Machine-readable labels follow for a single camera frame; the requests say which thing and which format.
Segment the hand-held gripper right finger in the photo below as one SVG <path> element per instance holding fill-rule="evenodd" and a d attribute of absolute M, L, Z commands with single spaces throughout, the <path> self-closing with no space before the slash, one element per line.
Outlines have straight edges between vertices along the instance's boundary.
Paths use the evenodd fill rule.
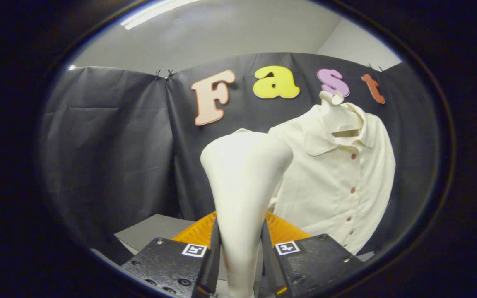
<path fill-rule="evenodd" d="M 311 236 L 267 212 L 261 230 L 263 266 L 273 297 L 327 297 L 364 263 L 331 236 Z"/>

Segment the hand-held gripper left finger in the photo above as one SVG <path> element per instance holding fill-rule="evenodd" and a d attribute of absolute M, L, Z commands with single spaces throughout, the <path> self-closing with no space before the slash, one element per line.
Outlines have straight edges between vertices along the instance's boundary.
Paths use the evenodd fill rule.
<path fill-rule="evenodd" d="M 167 297 L 210 298 L 217 289 L 219 263 L 219 225 L 212 212 L 171 239 L 154 238 L 122 269 Z"/>

